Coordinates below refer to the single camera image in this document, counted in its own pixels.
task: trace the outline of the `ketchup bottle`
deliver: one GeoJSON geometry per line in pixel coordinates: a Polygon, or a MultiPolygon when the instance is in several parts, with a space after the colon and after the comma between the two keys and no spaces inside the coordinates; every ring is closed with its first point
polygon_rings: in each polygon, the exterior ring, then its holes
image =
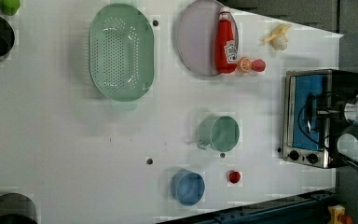
{"type": "Polygon", "coordinates": [[[220,9],[219,26],[214,46],[214,63],[220,73],[232,73],[237,67],[237,48],[228,7],[220,9]]]}

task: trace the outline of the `oven control knob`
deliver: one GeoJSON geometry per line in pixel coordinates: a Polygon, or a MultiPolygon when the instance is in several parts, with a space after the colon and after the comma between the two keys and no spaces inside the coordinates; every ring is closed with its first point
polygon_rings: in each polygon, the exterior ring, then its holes
{"type": "Polygon", "coordinates": [[[310,164],[315,164],[316,162],[318,162],[318,156],[316,156],[315,154],[309,154],[307,160],[310,162],[310,164]]]}
{"type": "Polygon", "coordinates": [[[292,161],[298,160],[299,157],[300,157],[300,155],[298,154],[297,151],[293,150],[289,153],[289,158],[292,159],[292,161]]]}

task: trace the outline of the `plastic strainer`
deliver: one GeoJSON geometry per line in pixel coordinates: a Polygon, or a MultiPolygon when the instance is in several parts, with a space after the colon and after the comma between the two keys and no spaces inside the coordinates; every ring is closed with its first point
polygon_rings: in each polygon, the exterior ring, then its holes
{"type": "Polygon", "coordinates": [[[98,12],[89,31],[90,74],[112,100],[134,101],[154,78],[154,36],[138,9],[112,4],[98,12]]]}

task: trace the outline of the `blue bowl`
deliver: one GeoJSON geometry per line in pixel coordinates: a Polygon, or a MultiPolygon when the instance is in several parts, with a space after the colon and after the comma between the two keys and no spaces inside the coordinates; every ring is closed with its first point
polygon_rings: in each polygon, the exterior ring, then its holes
{"type": "Polygon", "coordinates": [[[172,196],[182,205],[196,204],[202,198],[204,191],[205,183],[199,174],[181,171],[172,178],[172,196]]]}

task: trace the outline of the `table surface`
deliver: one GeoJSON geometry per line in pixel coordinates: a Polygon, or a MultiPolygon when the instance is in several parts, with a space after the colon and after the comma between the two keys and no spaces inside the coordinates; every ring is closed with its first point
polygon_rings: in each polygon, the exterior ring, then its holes
{"type": "Polygon", "coordinates": [[[0,62],[0,194],[29,196],[40,223],[154,223],[335,186],[334,169],[283,161],[277,148],[286,71],[337,68],[341,35],[293,24],[288,49],[275,52],[259,39],[280,21],[232,10],[240,56],[265,60],[266,71],[198,77],[172,42],[193,1],[121,1],[159,20],[152,90],[124,104],[98,92],[88,66],[90,23],[115,1],[21,2],[18,15],[6,17],[16,45],[0,62]],[[212,113],[241,126],[223,159],[196,147],[197,126],[212,113]],[[204,197],[191,207],[168,190],[181,169],[205,179],[204,197]],[[235,186],[226,180],[231,169],[242,172],[235,186]]]}

